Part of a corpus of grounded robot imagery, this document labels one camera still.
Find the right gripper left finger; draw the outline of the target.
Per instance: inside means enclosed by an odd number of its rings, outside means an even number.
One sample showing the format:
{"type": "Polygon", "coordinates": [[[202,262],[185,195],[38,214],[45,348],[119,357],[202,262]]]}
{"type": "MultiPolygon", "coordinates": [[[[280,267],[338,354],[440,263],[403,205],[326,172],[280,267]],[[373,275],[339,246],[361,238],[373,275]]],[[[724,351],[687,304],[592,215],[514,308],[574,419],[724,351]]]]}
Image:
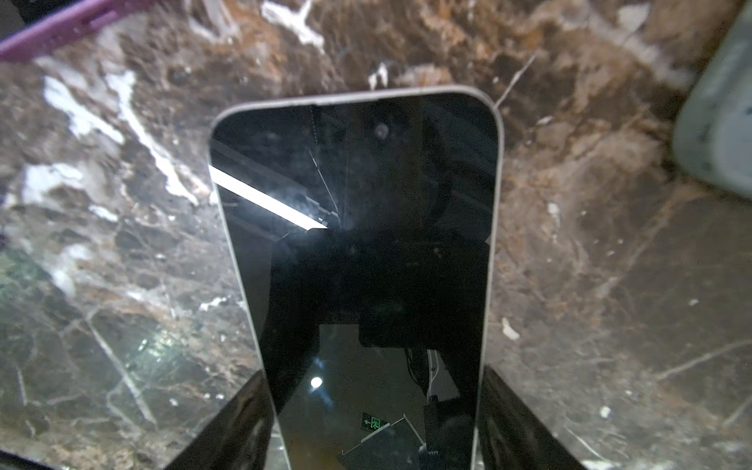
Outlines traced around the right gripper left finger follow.
{"type": "Polygon", "coordinates": [[[167,470],[263,470],[274,423],[266,378],[256,372],[167,470]]]}

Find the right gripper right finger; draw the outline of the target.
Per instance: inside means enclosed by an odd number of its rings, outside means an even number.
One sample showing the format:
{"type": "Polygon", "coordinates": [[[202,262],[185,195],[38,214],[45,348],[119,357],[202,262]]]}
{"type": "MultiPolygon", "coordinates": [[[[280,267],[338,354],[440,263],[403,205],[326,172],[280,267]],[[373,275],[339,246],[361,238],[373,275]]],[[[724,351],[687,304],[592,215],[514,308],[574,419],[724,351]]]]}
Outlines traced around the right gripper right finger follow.
{"type": "Polygon", "coordinates": [[[478,429],[487,469],[585,470],[488,365],[481,385],[478,429]]]}

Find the black phone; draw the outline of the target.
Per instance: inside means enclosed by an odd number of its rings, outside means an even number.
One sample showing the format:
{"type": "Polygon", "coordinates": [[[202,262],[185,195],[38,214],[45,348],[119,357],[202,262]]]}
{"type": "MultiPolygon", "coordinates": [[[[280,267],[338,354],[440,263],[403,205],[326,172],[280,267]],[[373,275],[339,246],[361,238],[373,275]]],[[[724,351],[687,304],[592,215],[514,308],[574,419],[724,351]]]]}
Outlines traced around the black phone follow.
{"type": "Polygon", "coordinates": [[[209,171],[293,469],[469,469],[503,123],[459,85],[237,105],[209,171]]]}

